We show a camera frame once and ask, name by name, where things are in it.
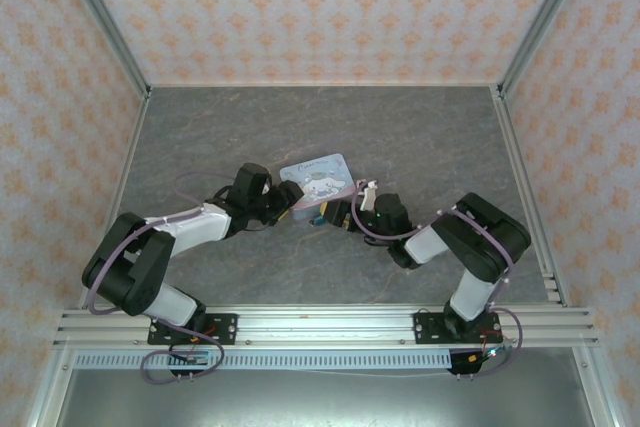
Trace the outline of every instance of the gray marble floor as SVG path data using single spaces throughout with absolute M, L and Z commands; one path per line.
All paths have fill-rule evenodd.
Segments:
M 255 162 L 277 178 L 282 167 L 336 152 L 354 179 L 375 178 L 380 192 L 398 193 L 416 224 L 469 191 L 524 223 L 490 91 L 481 87 L 154 89 L 121 210 L 190 208 L 171 190 L 187 170 L 234 175 Z M 204 199 L 226 183 L 200 177 L 184 188 Z M 405 271 L 359 235 L 288 217 L 176 256 L 167 281 L 208 304 L 441 304 L 462 272 L 450 253 Z M 501 302 L 544 300 L 530 248 Z

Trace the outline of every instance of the orange floral pattern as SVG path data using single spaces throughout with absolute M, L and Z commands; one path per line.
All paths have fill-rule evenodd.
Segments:
M 82 0 L 0 0 L 0 412 L 25 425 L 139 98 Z
M 106 2 L 150 83 L 210 85 L 497 82 L 542 0 Z
M 572 301 L 596 309 L 640 419 L 640 0 L 566 0 L 510 97 Z

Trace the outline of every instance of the patterned wallpaper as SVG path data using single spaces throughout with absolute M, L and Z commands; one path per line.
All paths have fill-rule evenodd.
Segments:
M 640 0 L 566 0 L 510 98 L 573 302 L 640 419 Z
M 151 84 L 502 79 L 542 0 L 106 0 Z
M 22 426 L 139 99 L 82 0 L 0 0 L 0 422 Z

